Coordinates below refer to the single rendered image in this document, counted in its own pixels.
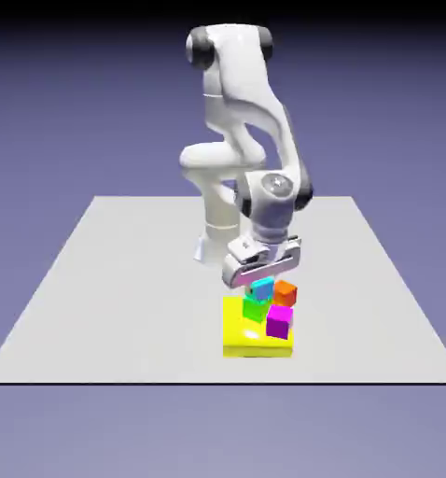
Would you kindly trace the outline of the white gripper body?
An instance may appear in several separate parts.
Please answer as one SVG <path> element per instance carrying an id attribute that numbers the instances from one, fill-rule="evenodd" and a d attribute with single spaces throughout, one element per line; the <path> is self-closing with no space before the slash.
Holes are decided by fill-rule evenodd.
<path id="1" fill-rule="evenodd" d="M 228 245 L 223 261 L 222 280 L 229 288 L 238 288 L 295 269 L 300 263 L 301 239 L 290 236 L 279 245 L 261 243 L 241 236 Z"/>

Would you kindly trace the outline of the small cyan cube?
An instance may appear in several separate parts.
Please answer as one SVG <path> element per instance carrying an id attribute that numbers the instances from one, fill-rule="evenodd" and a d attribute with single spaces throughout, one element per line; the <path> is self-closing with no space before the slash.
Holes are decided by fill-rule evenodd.
<path id="1" fill-rule="evenodd" d="M 264 277 L 245 287 L 245 296 L 256 302 L 265 302 L 273 295 L 274 278 Z"/>

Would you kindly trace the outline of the small orange cube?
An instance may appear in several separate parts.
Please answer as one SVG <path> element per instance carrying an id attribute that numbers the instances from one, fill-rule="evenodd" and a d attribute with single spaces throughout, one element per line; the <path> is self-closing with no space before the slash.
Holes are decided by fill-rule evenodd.
<path id="1" fill-rule="evenodd" d="M 293 307 L 297 301 L 298 287 L 284 280 L 274 283 L 272 300 L 275 304 Z"/>

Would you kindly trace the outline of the small green cube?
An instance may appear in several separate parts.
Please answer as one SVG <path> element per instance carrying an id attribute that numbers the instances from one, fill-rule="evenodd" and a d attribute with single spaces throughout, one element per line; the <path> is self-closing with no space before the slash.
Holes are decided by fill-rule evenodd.
<path id="1" fill-rule="evenodd" d="M 244 297 L 242 315 L 246 319 L 262 323 L 266 319 L 271 305 L 271 300 L 256 301 L 250 297 Z"/>

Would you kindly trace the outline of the small magenta cube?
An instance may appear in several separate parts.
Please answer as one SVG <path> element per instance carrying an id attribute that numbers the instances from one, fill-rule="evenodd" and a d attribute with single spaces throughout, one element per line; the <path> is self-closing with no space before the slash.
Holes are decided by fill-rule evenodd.
<path id="1" fill-rule="evenodd" d="M 266 335 L 287 340 L 293 321 L 291 307 L 272 304 L 266 316 Z"/>

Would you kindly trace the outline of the large yellow box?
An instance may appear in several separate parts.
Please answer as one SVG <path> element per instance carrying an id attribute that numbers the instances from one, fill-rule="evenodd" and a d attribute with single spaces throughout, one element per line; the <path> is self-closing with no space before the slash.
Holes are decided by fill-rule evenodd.
<path id="1" fill-rule="evenodd" d="M 287 340 L 266 335 L 266 319 L 257 323 L 242 315 L 244 297 L 223 299 L 223 356 L 226 358 L 289 358 L 293 352 L 292 326 Z"/>

